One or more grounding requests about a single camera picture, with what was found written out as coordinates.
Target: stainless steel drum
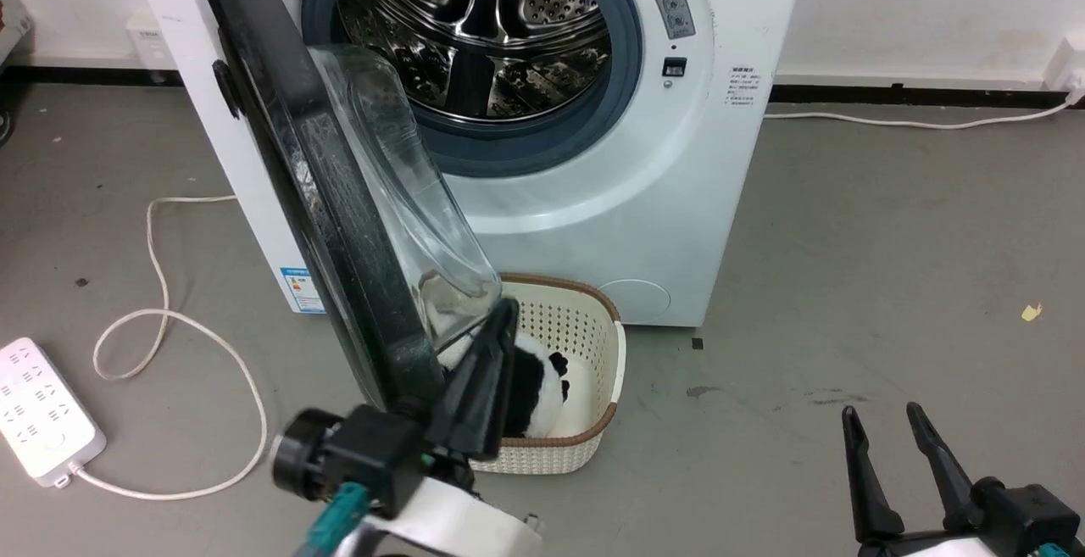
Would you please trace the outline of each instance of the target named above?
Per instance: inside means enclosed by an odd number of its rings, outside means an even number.
[[[337,0],[352,42],[380,51],[411,100],[452,121],[519,122],[604,76],[596,0]]]

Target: power cord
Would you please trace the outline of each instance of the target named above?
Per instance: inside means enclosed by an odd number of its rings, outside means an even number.
[[[1052,114],[1062,112],[1075,102],[1081,101],[1082,97],[1085,97],[1085,79],[1081,75],[1069,83],[1070,92],[1067,93],[1065,101],[1062,104],[1057,105],[1050,110],[1045,110],[1044,112],[1037,112],[1035,114],[1023,114],[1021,116],[1000,116],[996,118],[983,118],[982,121],[972,121],[969,123],[955,123],[950,125],[940,125],[936,123],[916,123],[914,121],[877,121],[872,118],[860,118],[857,116],[847,116],[846,114],[833,114],[831,112],[794,112],[791,114],[766,114],[765,118],[769,121],[787,121],[791,118],[828,118],[831,121],[844,121],[845,123],[857,123],[859,125],[877,125],[880,127],[914,127],[918,129],[934,129],[936,131],[957,131],[960,129],[971,129],[972,127],[982,127],[984,125],[997,125],[999,123],[1023,123],[1025,121],[1035,121],[1037,118],[1046,118]]]
[[[234,350],[232,347],[232,345],[230,345],[229,343],[227,343],[225,339],[222,339],[221,337],[219,337],[218,334],[216,334],[209,328],[207,328],[207,327],[203,326],[202,324],[200,324],[199,321],[194,320],[193,318],[190,318],[186,314],[181,314],[181,313],[178,313],[178,312],[169,309],[169,286],[166,283],[166,276],[165,276],[165,274],[162,273],[162,265],[158,263],[158,256],[154,253],[154,228],[153,227],[154,227],[154,208],[155,208],[155,206],[158,206],[158,205],[161,205],[163,203],[217,203],[217,202],[222,202],[222,201],[237,201],[237,199],[238,198],[235,195],[226,195],[226,197],[166,197],[166,198],[162,198],[162,199],[156,199],[156,200],[152,201],[150,205],[148,205],[148,207],[146,207],[146,250],[148,250],[148,253],[150,253],[150,255],[151,255],[151,264],[154,265],[154,271],[158,275],[158,283],[162,284],[162,307],[163,308],[161,308],[161,309],[156,309],[156,308],[139,309],[139,311],[132,312],[132,313],[130,313],[130,314],[128,314],[128,315],[126,315],[126,316],[117,319],[117,321],[115,321],[111,326],[108,326],[108,328],[106,328],[105,331],[102,332],[102,336],[98,337],[98,342],[94,343],[94,353],[93,353],[93,356],[92,356],[92,362],[93,362],[93,365],[94,365],[94,371],[98,372],[98,376],[101,377],[102,379],[106,379],[106,380],[128,379],[130,377],[135,377],[136,375],[139,375],[140,371],[142,371],[144,368],[146,368],[146,365],[151,364],[151,359],[154,358],[155,353],[158,353],[158,347],[159,347],[159,345],[162,345],[162,339],[166,334],[166,325],[169,322],[169,318],[174,318],[176,320],[180,320],[180,321],[182,321],[182,322],[191,326],[192,328],[195,328],[200,332],[205,333],[212,341],[215,341],[224,350],[226,350],[226,353],[230,354],[230,356],[233,357],[233,360],[238,363],[238,366],[241,368],[242,375],[245,376],[245,382],[248,383],[248,389],[253,393],[253,400],[256,401],[256,410],[257,410],[257,413],[259,414],[259,417],[260,417],[260,442],[259,442],[259,445],[256,447],[256,453],[253,454],[252,459],[248,460],[248,464],[246,464],[245,467],[242,468],[240,472],[238,472],[233,477],[227,479],[226,481],[222,481],[221,483],[218,483],[216,485],[213,485],[213,486],[209,486],[209,488],[205,488],[205,489],[202,489],[202,490],[194,490],[194,491],[188,491],[188,492],[181,492],[181,493],[144,493],[144,492],[138,492],[138,491],[127,490],[127,489],[114,485],[112,483],[107,483],[104,480],[98,479],[97,477],[94,477],[91,473],[87,472],[82,468],[82,466],[73,464],[72,467],[71,467],[72,473],[75,474],[75,476],[77,476],[77,477],[79,477],[80,479],[87,481],[88,483],[90,483],[92,485],[95,485],[95,486],[99,486],[99,488],[101,488],[101,489],[103,489],[105,491],[113,492],[115,494],[123,495],[123,496],[126,496],[126,497],[137,498],[137,499],[148,499],[148,501],[152,501],[152,502],[170,502],[170,501],[177,501],[177,499],[190,499],[190,498],[193,498],[193,497],[202,497],[202,496],[205,496],[205,495],[210,495],[213,493],[220,492],[220,491],[222,491],[222,490],[225,490],[227,488],[235,485],[239,481],[241,481],[242,479],[244,479],[244,477],[246,477],[248,474],[248,472],[252,472],[253,468],[255,468],[257,464],[259,464],[260,457],[264,455],[264,448],[267,446],[268,418],[267,418],[267,413],[264,410],[264,401],[260,398],[259,391],[256,389],[256,382],[255,382],[255,380],[253,380],[253,375],[252,375],[252,372],[248,371],[248,366],[245,365],[245,362],[243,359],[241,359],[241,355],[238,354],[237,350]],[[102,343],[104,343],[105,340],[110,337],[110,334],[112,334],[113,331],[116,330],[117,328],[119,328],[120,326],[123,326],[123,325],[131,321],[132,319],[136,319],[138,317],[143,317],[143,316],[162,316],[162,321],[159,321],[159,324],[158,324],[158,334],[155,337],[154,343],[151,345],[150,351],[148,351],[146,355],[143,356],[143,359],[140,360],[140,363],[138,365],[136,365],[135,368],[132,368],[131,370],[129,370],[127,372],[123,372],[120,375],[112,375],[112,374],[106,372],[105,370],[103,370],[102,366],[101,366],[101,363],[99,360],[99,357],[101,355],[101,350],[102,350]]]

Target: yellow paper scrap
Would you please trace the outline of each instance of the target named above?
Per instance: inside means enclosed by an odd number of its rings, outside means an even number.
[[[1025,321],[1032,321],[1039,317],[1039,314],[1044,311],[1044,305],[1036,303],[1036,306],[1029,305],[1021,312],[1021,319]]]

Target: wall outlet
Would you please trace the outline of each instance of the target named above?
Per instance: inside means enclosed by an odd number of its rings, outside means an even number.
[[[136,54],[148,69],[177,69],[177,63],[169,54],[166,39],[158,29],[158,21],[148,9],[133,13],[125,24],[128,38],[131,39]]]
[[[1065,36],[1044,71],[1044,86],[1050,91],[1085,93],[1085,30]]]
[[[44,488],[68,483],[105,448],[105,434],[29,339],[0,350],[0,433],[26,472]]]

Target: debris on floor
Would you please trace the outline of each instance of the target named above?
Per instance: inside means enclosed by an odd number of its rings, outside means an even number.
[[[1036,303],[1035,307],[1029,305],[1024,308],[1023,312],[1021,312],[1021,319],[1025,321],[1032,321],[1035,318],[1038,318],[1039,314],[1043,313],[1043,311],[1044,311],[1044,305],[1041,305],[1039,303]]]
[[[702,395],[709,392],[718,392],[718,391],[719,388],[716,388],[715,385],[698,385],[695,388],[690,388],[689,390],[686,390],[686,395],[691,398],[701,400]]]

